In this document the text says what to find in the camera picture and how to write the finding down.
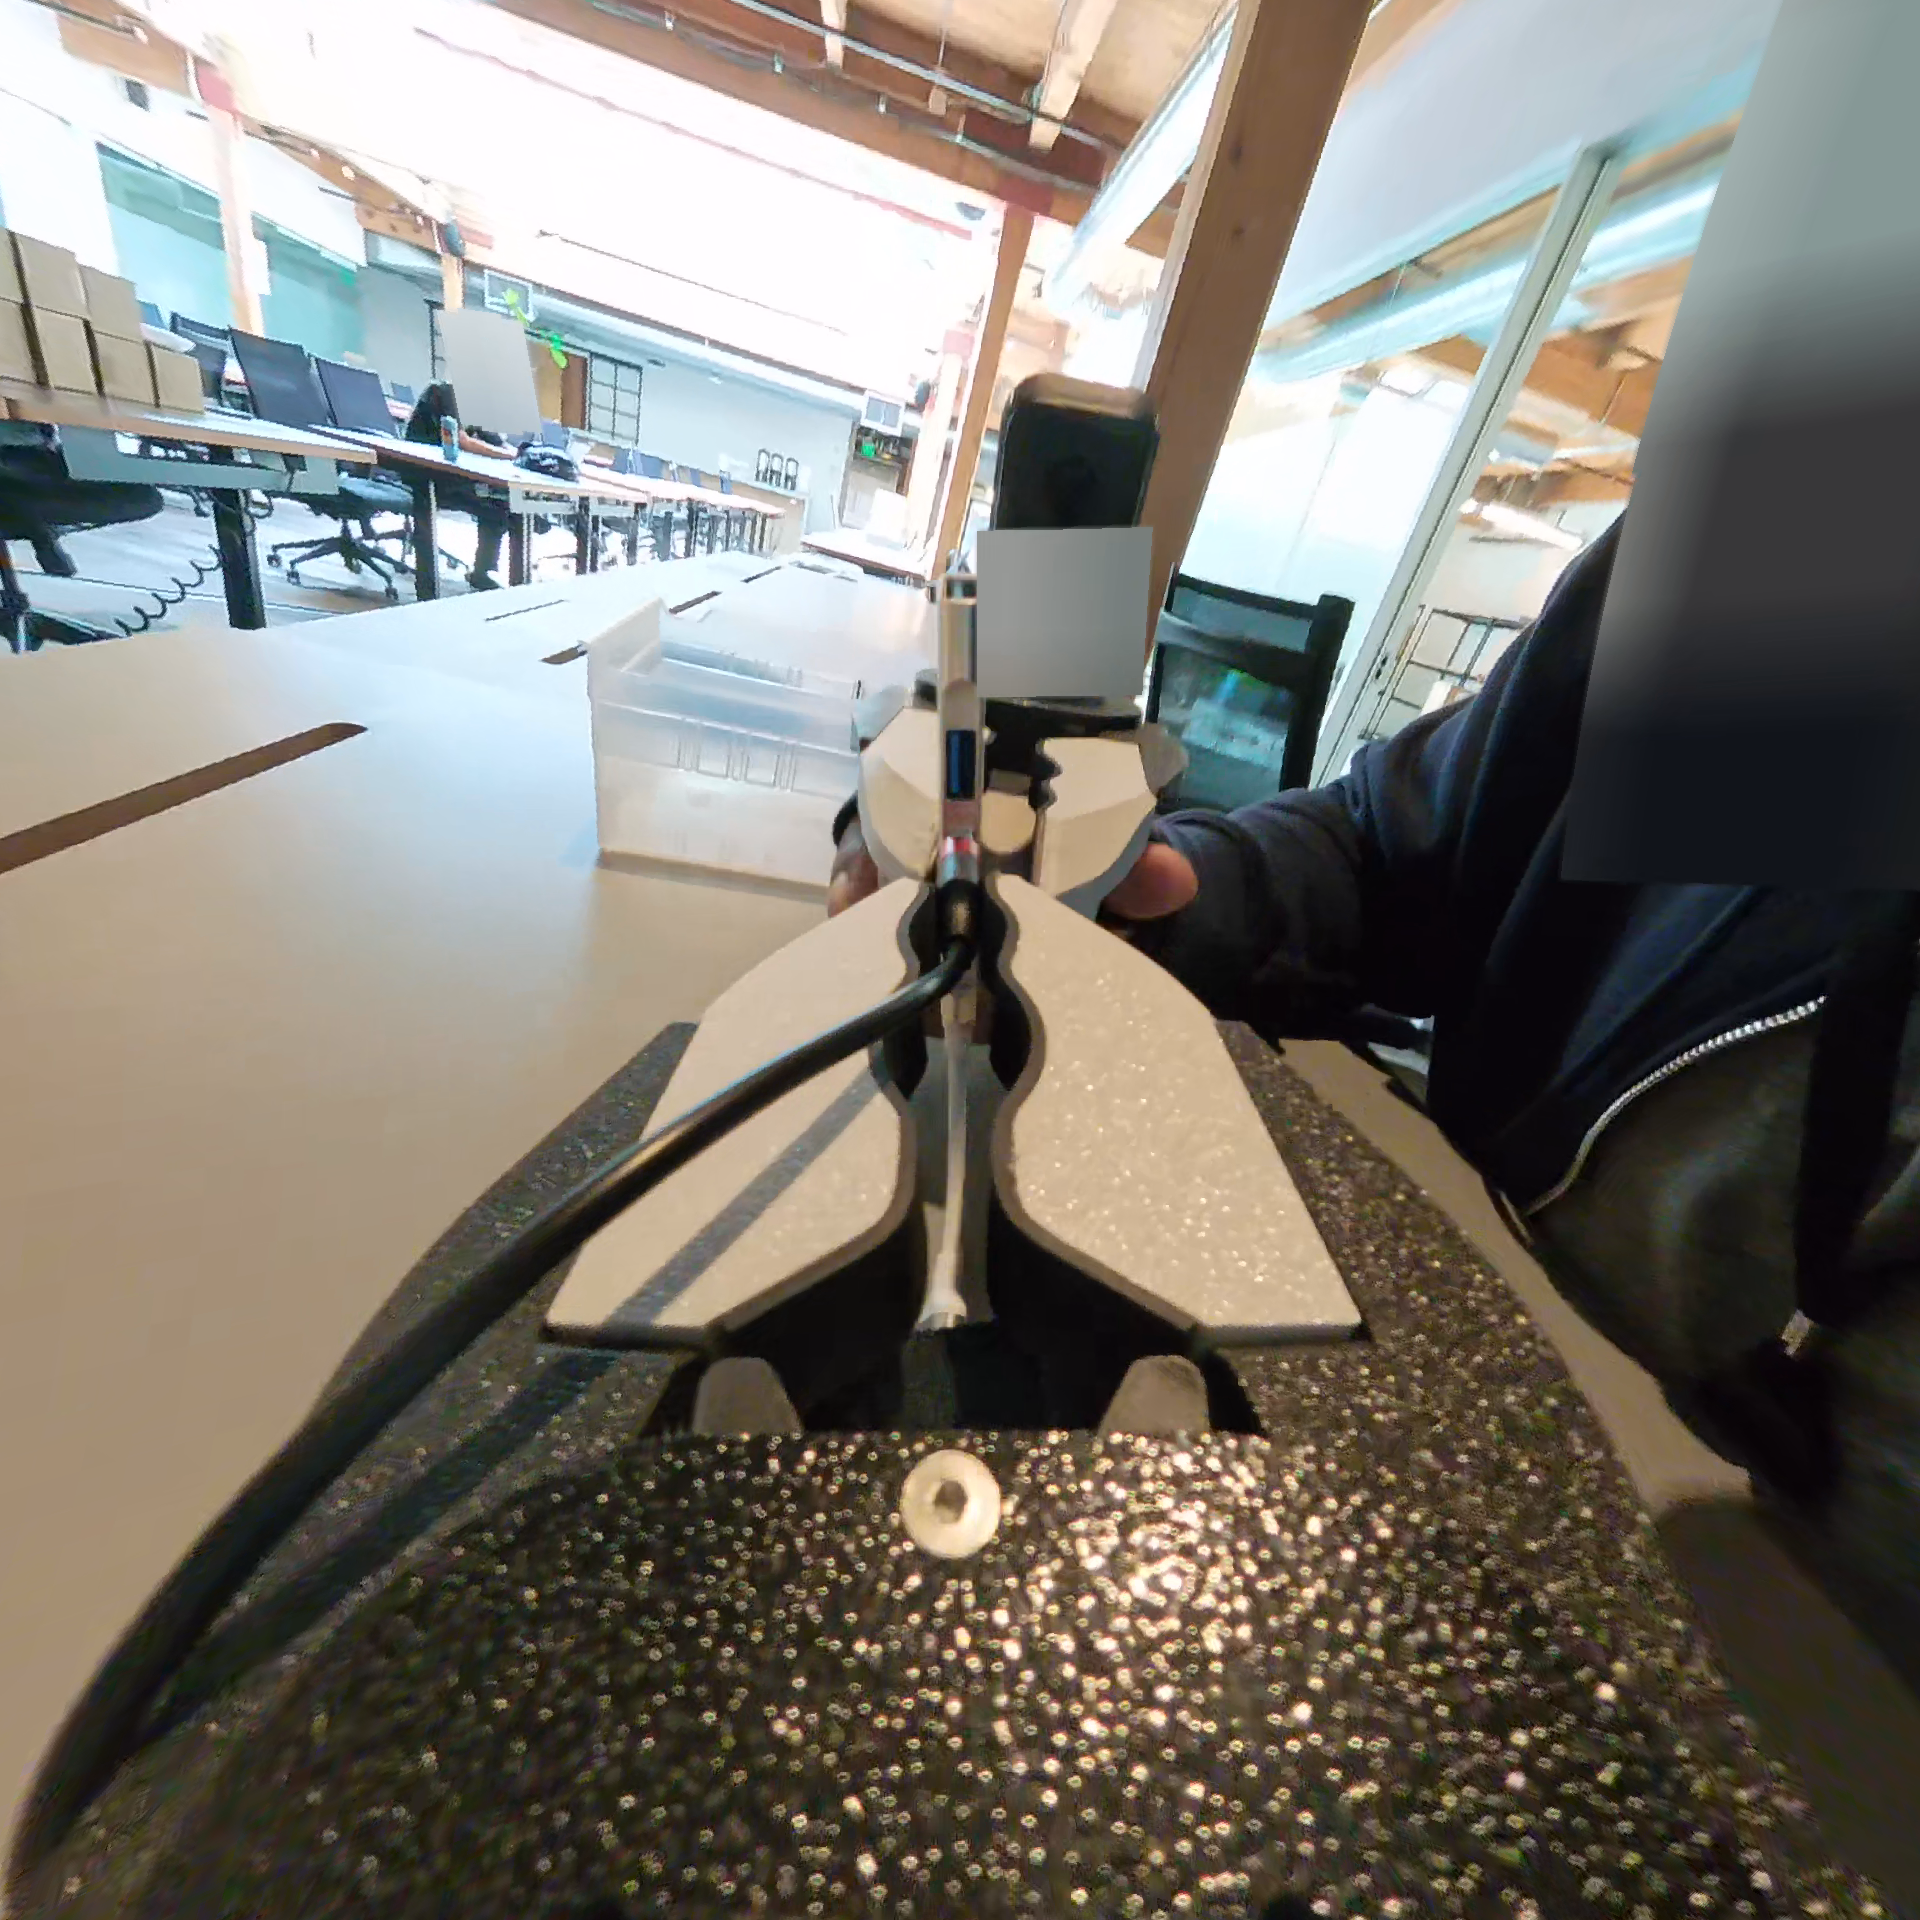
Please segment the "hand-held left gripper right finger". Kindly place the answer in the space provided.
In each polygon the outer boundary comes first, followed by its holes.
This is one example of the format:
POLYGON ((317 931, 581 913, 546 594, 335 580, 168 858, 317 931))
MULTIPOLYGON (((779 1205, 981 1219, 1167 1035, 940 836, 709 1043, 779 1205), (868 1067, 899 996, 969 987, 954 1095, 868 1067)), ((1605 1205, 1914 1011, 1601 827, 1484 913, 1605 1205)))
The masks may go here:
POLYGON ((992 898, 1027 1033, 992 1139, 1016 1232, 1210 1346, 1354 1337, 1361 1311, 1203 1002, 1028 881, 992 898))

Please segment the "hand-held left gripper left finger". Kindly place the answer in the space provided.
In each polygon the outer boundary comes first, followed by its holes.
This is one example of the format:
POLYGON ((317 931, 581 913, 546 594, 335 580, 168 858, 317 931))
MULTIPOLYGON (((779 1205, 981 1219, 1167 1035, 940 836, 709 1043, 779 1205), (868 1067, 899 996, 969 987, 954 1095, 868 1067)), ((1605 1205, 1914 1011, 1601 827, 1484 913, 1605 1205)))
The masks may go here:
MULTIPOLYGON (((921 973, 917 881, 803 932, 720 993, 663 1091, 679 1120, 751 1071, 868 1012, 921 973)), ((587 1349, 693 1349, 879 1251, 915 1212, 917 1123, 880 1045, 743 1120, 573 1257, 544 1333, 587 1349)))

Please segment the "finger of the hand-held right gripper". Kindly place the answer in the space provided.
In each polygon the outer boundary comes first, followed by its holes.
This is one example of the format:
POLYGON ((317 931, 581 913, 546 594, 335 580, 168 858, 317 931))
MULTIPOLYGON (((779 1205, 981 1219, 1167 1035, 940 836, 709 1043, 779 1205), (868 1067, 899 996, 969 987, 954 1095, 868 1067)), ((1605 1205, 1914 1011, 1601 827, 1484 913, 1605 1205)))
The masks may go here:
POLYGON ((1032 883, 1092 921, 1135 868, 1157 815, 1143 735, 1050 737, 1037 775, 1032 883))
POLYGON ((858 827, 871 881, 860 900, 893 881, 932 881, 945 841, 943 751, 940 714, 915 704, 863 751, 858 827))

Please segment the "silver usb hub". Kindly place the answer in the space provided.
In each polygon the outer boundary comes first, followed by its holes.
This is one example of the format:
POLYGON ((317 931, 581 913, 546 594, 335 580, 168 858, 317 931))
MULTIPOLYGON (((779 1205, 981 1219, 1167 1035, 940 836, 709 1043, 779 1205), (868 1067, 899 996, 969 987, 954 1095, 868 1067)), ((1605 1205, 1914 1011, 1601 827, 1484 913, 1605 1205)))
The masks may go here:
MULTIPOLYGON (((981 781, 985 769, 985 721, 977 691, 977 579, 948 562, 932 584, 938 612, 936 667, 936 855, 932 884, 945 932, 978 936, 981 900, 981 781)), ((969 1319, 965 1298, 972 1053, 978 1027, 977 965, 960 973, 945 996, 945 1201, 940 1232, 930 1241, 924 1305, 917 1336, 930 1337, 969 1319)))

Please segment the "clear plastic bin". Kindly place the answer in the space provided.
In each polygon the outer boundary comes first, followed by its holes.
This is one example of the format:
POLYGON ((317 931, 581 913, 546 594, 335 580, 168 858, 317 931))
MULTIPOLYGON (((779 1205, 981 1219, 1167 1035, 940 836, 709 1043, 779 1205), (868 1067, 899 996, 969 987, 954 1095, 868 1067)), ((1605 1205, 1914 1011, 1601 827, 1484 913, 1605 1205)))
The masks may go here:
POLYGON ((651 597, 586 642, 596 850, 819 893, 858 792, 860 721, 892 685, 684 637, 651 597))

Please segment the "person's right forearm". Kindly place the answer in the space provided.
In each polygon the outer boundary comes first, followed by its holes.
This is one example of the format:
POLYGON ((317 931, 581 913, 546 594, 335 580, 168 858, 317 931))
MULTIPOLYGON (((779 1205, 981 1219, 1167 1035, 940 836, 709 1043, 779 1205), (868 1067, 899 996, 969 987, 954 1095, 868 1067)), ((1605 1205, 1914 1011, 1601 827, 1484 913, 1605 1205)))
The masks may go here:
POLYGON ((1364 1007, 1439 1019, 1492 948, 1532 850, 1496 821, 1496 719, 1482 693, 1328 784, 1155 821, 1147 840, 1188 858, 1197 897, 1137 946, 1266 1037, 1320 1037, 1364 1007))

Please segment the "person's right hand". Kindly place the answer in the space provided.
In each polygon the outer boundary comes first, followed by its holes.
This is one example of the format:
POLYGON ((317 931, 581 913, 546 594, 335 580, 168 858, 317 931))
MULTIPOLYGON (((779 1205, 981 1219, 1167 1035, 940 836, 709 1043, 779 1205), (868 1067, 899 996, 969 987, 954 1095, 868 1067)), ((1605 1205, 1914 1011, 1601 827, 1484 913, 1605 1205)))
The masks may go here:
MULTIPOLYGON (((882 887, 880 866, 866 847, 858 819, 858 799, 845 800, 833 819, 833 866, 826 893, 831 919, 851 911, 882 887)), ((1095 924, 1125 941, 1137 931, 1184 913, 1197 897, 1197 875, 1184 852, 1151 836, 1135 866, 1111 887, 1095 913, 1095 924)))

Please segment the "long wooden desk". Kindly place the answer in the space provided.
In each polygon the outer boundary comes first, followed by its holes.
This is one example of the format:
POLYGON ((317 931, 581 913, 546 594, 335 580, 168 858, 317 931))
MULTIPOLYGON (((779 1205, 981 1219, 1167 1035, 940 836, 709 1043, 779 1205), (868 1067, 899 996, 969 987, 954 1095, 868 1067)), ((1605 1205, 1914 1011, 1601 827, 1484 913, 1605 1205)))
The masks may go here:
POLYGON ((251 416, 176 416, 129 400, 2 384, 5 442, 34 427, 55 436, 64 474, 85 484, 203 491, 212 497, 212 543, 229 624, 268 624, 248 497, 336 497, 348 472, 370 472, 375 452, 314 431, 251 416))
POLYGON ((340 427, 339 439, 375 456, 385 472, 403 475, 411 498, 411 565, 418 603, 441 597, 439 506, 444 488, 469 484, 499 497, 509 512, 509 579, 529 584, 527 524, 532 519, 562 521, 573 540, 573 569, 581 577, 600 569, 596 521, 603 497, 587 483, 527 468, 464 450, 444 452, 400 436, 380 436, 340 427))

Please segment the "stack of cardboard boxes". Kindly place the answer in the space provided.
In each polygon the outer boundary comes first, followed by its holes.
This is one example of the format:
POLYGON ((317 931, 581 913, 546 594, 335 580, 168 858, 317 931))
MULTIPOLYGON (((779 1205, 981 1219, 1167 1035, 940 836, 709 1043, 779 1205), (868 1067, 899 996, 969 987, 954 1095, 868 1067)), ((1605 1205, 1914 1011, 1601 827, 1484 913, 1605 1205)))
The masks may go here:
POLYGON ((197 416, 202 361, 144 322, 131 282, 2 228, 2 379, 197 416))

